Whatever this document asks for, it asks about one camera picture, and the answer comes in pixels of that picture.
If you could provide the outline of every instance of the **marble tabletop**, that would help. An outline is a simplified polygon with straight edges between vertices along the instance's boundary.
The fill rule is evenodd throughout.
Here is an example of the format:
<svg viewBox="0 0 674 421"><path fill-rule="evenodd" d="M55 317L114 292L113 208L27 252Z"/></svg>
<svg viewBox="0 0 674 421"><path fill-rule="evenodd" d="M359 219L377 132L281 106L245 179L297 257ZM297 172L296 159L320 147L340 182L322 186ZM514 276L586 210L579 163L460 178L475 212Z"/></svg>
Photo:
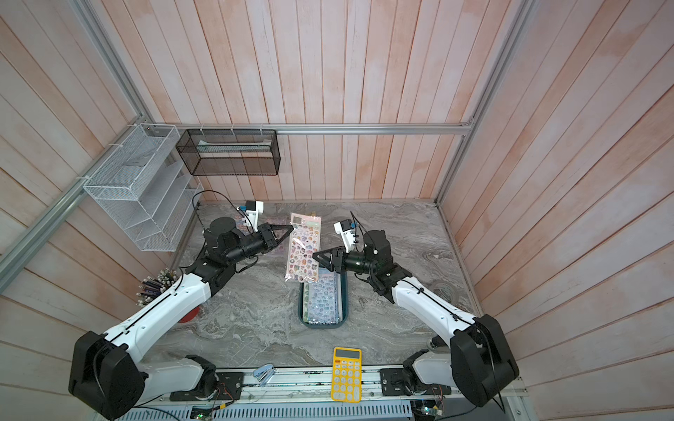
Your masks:
<svg viewBox="0 0 674 421"><path fill-rule="evenodd" d="M432 203L265 203L260 222L290 213L322 217L321 249L341 240L333 224L352 211L365 229L385 230L395 261L453 305L472 312L466 281ZM206 226L220 216L235 216L229 204L205 204L199 215ZM203 244L197 223L180 258L190 264ZM197 354L218 368L332 365L336 346L363 350L363 364L400 364L426 348L434 333L407 310L378 296L369 284L348 276L349 314L337 329L310 329L298 318L300 285L284 281L286 255L261 256L257 265L237 274L199 315L162 336L144 361L178 360Z"/></svg>

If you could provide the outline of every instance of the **pencil bundle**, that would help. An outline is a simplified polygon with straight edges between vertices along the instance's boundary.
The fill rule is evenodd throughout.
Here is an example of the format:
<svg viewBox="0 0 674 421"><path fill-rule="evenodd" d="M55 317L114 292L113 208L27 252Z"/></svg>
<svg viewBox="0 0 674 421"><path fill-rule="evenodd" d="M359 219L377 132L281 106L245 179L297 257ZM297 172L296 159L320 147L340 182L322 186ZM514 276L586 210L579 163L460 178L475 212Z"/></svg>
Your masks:
<svg viewBox="0 0 674 421"><path fill-rule="evenodd" d="M136 296L138 296L137 305L145 307L151 303L152 300L160 296L166 289L173 285L176 278L176 272L169 269L162 269L156 278L151 276L145 278L138 286L141 291L136 292Z"/></svg>

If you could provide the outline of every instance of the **calculator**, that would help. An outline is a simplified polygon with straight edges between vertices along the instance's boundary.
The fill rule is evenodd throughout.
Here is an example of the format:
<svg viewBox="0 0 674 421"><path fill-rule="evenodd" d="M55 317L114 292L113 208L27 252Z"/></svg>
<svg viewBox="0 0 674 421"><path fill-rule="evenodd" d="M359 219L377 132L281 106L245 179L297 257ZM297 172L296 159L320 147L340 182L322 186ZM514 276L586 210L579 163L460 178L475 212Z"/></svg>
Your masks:
<svg viewBox="0 0 674 421"><path fill-rule="evenodd" d="M361 350L335 348L332 359L332 400L361 401Z"/></svg>

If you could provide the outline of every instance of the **white wire basket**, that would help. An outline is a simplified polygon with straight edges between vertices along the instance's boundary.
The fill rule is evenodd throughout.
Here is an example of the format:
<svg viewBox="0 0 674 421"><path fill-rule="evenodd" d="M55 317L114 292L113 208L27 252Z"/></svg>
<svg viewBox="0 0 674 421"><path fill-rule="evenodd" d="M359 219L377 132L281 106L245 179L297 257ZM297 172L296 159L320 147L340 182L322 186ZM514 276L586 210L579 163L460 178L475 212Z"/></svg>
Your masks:
<svg viewBox="0 0 674 421"><path fill-rule="evenodd" d="M84 189L143 251L175 251L203 190L184 164L166 164L178 142L174 125L138 125Z"/></svg>

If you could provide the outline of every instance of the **black mesh basket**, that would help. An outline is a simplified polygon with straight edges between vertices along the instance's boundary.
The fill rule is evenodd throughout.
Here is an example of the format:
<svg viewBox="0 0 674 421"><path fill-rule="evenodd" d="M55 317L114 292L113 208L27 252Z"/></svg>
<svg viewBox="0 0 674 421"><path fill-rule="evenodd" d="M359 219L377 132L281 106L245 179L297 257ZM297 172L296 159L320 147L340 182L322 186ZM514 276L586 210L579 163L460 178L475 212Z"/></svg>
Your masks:
<svg viewBox="0 0 674 421"><path fill-rule="evenodd" d="M176 149L192 175L278 175L274 130L187 129Z"/></svg>

